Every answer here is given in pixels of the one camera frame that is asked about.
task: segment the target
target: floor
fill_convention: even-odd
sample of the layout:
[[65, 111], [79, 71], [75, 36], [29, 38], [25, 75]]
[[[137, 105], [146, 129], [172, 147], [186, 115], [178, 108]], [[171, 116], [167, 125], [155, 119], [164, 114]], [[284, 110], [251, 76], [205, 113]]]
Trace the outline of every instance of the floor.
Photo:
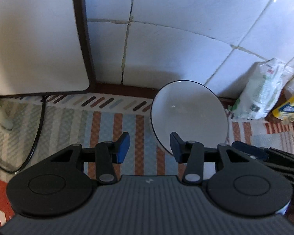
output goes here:
[[[131, 138], [130, 149], [124, 163], [115, 165], [118, 177], [123, 174], [176, 174], [181, 177], [185, 165], [176, 163], [171, 155], [161, 151], [150, 131], [151, 102], [152, 99], [148, 98], [100, 93], [50, 96], [41, 138], [30, 165], [70, 144], [94, 147], [101, 141], [115, 141], [122, 132], [127, 131]], [[7, 167], [13, 168], [23, 162], [35, 137], [41, 109], [40, 97], [0, 99], [0, 104], [14, 123], [10, 134], [0, 132], [0, 159], [8, 163]], [[264, 120], [238, 120], [231, 118], [228, 111], [227, 115], [229, 144], [240, 140], [294, 153], [293, 126], [273, 125]], [[95, 164], [85, 164], [84, 172], [95, 178]], [[5, 191], [5, 182], [11, 177], [0, 171], [0, 183], [3, 183], [0, 197]], [[10, 216], [11, 209], [0, 206], [0, 226]]]

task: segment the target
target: yellow box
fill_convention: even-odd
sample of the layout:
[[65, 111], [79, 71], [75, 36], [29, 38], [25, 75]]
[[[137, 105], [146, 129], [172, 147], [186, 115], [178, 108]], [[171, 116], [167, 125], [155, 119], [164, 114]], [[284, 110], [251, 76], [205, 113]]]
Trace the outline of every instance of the yellow box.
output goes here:
[[272, 114], [281, 120], [294, 116], [294, 96], [272, 111]]

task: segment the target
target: striped rug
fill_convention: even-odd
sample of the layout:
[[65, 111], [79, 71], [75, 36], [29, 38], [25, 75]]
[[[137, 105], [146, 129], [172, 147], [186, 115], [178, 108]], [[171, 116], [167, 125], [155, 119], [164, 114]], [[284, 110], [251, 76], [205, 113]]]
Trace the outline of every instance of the striped rug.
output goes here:
[[[89, 96], [77, 96], [88, 102]], [[130, 134], [130, 148], [124, 162], [114, 165], [116, 174], [120, 177], [128, 175], [172, 175], [182, 176], [185, 165], [178, 164], [175, 159], [161, 151], [149, 127], [150, 100], [145, 100], [143, 107], [135, 107], [135, 103], [143, 103], [142, 100], [128, 100], [134, 107], [133, 112], [128, 109], [120, 112], [108, 105], [102, 109], [93, 105], [93, 98], [84, 106], [68, 105], [67, 99], [74, 101], [74, 96], [51, 96], [46, 108], [45, 123], [42, 134], [33, 155], [30, 165], [33, 165], [57, 151], [73, 143], [80, 143], [83, 147], [94, 147], [101, 141], [115, 141], [122, 132]], [[37, 97], [22, 99], [2, 99], [0, 104], [8, 116], [13, 119], [13, 130], [10, 134], [0, 132], [0, 159], [6, 163], [6, 167], [14, 169], [21, 165], [26, 158], [33, 139], [35, 137], [41, 105]], [[229, 121], [228, 143], [240, 140], [248, 144], [268, 147], [268, 142], [280, 142], [280, 149], [294, 154], [294, 129], [292, 126], [273, 125], [264, 120], [251, 121], [231, 118], [227, 111]], [[95, 164], [86, 163], [84, 172], [89, 177], [95, 178]], [[5, 206], [5, 182], [13, 175], [0, 171], [0, 202]], [[11, 207], [0, 205], [0, 225], [13, 215]]]

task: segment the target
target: circular joint cover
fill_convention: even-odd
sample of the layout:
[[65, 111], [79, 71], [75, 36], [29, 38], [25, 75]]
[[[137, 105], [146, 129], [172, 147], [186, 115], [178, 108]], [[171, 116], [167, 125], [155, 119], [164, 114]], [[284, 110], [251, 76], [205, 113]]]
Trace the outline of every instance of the circular joint cover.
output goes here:
[[231, 163], [213, 175], [207, 185], [212, 201], [233, 214], [250, 217], [274, 214], [284, 208], [292, 197], [291, 183], [254, 162]]
[[54, 217], [77, 209], [93, 192], [86, 174], [67, 163], [34, 165], [13, 177], [6, 194], [13, 210], [27, 217]]

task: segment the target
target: black cable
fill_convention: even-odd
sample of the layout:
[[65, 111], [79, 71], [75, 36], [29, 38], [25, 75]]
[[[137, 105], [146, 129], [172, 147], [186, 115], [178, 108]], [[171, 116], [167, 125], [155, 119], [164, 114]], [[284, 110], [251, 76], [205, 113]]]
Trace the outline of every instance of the black cable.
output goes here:
[[34, 151], [37, 147], [37, 144], [38, 144], [38, 141], [39, 141], [39, 138], [40, 138], [40, 134], [41, 134], [41, 131], [42, 131], [42, 128], [43, 128], [43, 124], [44, 124], [44, 119], [45, 119], [45, 111], [46, 111], [46, 100], [47, 100], [47, 97], [46, 96], [42, 96], [42, 107], [41, 107], [41, 115], [40, 115], [40, 121], [39, 121], [39, 125], [38, 125], [38, 129], [37, 129], [37, 133], [36, 133], [36, 137], [34, 139], [34, 143], [32, 145], [32, 148], [27, 156], [27, 158], [25, 159], [25, 161], [23, 162], [23, 164], [17, 168], [16, 170], [7, 170], [5, 168], [3, 168], [1, 165], [0, 165], [0, 170], [8, 173], [8, 174], [17, 174], [18, 172], [22, 171], [26, 165], [29, 163], [29, 161], [31, 160], [33, 154], [34, 154]]

